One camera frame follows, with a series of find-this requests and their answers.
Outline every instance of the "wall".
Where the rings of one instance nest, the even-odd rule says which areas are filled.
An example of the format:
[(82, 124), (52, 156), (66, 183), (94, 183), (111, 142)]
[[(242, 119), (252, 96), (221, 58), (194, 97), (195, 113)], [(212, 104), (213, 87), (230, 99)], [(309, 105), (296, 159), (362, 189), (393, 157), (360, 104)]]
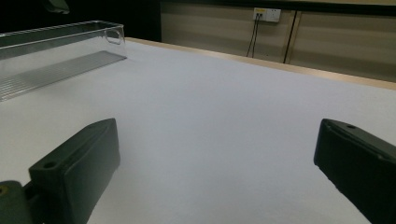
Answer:
[(126, 36), (161, 41), (159, 0), (66, 0), (69, 14), (48, 12), (40, 1), (4, 1), (0, 6), (0, 34), (82, 21), (124, 24)]
[[(307, 2), (307, 0), (290, 0), (295, 2)], [(343, 3), (343, 4), (366, 4), (366, 5), (384, 5), (395, 6), (396, 0), (310, 0), (309, 2), (319, 3)]]
[[(396, 82), (396, 18), (301, 12), (291, 30), (294, 13), (260, 23), (255, 58)], [(162, 3), (163, 42), (246, 56), (252, 14), (247, 7)]]
[[(163, 42), (246, 56), (253, 33), (252, 8), (162, 3)], [(290, 11), (279, 23), (261, 21), (255, 58), (281, 62)]]

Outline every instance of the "wooden table edge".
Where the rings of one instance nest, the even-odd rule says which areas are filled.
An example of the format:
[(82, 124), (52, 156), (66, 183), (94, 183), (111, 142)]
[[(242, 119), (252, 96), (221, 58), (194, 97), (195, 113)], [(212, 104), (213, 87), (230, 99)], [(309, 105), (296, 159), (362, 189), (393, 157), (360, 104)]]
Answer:
[(149, 46), (153, 46), (153, 47), (159, 47), (159, 48), (163, 48), (163, 49), (174, 49), (174, 50), (181, 50), (181, 51), (186, 51), (186, 52), (193, 52), (193, 53), (198, 53), (198, 54), (202, 54), (202, 55), (206, 55), (206, 56), (210, 56), (210, 57), (214, 57), (214, 58), (228, 59), (228, 60), (233, 60), (233, 61), (237, 61), (237, 62), (241, 62), (241, 63), (250, 63), (250, 64), (259, 65), (259, 66), (275, 68), (275, 69), (279, 69), (279, 70), (283, 70), (283, 71), (294, 72), (294, 73), (299, 73), (299, 74), (304, 74), (304, 75), (309, 75), (309, 76), (314, 76), (314, 77), (324, 77), (324, 78), (331, 79), (331, 80), (351, 82), (351, 83), (356, 83), (356, 84), (396, 91), (396, 83), (394, 83), (394, 82), (371, 79), (371, 78), (367, 78), (367, 77), (354, 77), (354, 76), (350, 76), (350, 75), (334, 73), (334, 72), (327, 72), (327, 71), (322, 71), (322, 70), (313, 69), (313, 68), (306, 68), (306, 67), (300, 67), (300, 66), (283, 64), (283, 63), (268, 62), (268, 61), (264, 61), (264, 60), (260, 60), (260, 59), (252, 59), (252, 58), (247, 58), (247, 57), (242, 57), (242, 56), (237, 56), (237, 55), (232, 55), (232, 54), (226, 54), (226, 53), (220, 53), (220, 52), (215, 52), (215, 51), (210, 51), (210, 50), (205, 50), (205, 49), (194, 49), (194, 48), (182, 47), (182, 46), (154, 42), (154, 41), (149, 41), (149, 40), (144, 40), (144, 39), (125, 37), (125, 40), (139, 43), (139, 44), (149, 45)]

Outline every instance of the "power socket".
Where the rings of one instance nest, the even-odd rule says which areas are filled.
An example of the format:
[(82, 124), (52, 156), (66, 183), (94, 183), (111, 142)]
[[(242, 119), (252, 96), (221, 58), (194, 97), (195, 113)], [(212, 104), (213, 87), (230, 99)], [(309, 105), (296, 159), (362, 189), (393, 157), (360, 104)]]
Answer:
[(253, 11), (253, 20), (257, 20), (258, 15), (260, 15), (259, 21), (265, 21), (267, 17), (267, 9), (262, 7), (255, 7)]
[(260, 15), (259, 21), (279, 22), (280, 11), (280, 9), (275, 8), (255, 7), (253, 11), (253, 20), (257, 20), (258, 15)]

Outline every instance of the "screw hole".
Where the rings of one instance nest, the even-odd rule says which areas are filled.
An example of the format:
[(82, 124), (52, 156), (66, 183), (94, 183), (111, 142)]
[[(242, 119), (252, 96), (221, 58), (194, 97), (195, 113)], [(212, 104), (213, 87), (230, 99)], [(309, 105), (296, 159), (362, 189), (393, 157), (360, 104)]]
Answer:
[(56, 165), (56, 162), (50, 161), (50, 162), (47, 162), (46, 164), (44, 164), (44, 168), (49, 169), (49, 168), (54, 167), (55, 165)]
[(0, 196), (6, 194), (6, 192), (7, 192), (7, 186), (0, 186)]

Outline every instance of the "white table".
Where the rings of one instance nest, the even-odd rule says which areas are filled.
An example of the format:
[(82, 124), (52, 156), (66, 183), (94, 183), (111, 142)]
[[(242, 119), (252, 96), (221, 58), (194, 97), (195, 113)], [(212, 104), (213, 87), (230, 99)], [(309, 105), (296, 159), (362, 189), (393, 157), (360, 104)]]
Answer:
[(67, 138), (116, 118), (121, 166), (91, 224), (368, 223), (314, 165), (318, 128), (338, 119), (396, 145), (394, 84), (127, 49), (125, 61), (0, 103), (1, 180), (26, 184)]

